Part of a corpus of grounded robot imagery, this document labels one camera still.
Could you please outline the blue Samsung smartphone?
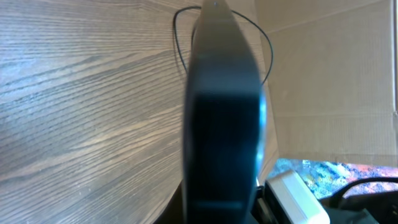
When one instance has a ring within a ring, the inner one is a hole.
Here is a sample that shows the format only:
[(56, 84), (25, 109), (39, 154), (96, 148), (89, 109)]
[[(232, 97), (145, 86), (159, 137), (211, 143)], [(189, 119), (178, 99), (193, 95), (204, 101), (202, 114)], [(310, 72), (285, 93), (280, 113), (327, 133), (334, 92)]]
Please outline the blue Samsung smartphone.
[(257, 62), (225, 1), (204, 1), (183, 112), (185, 223), (244, 223), (264, 156)]

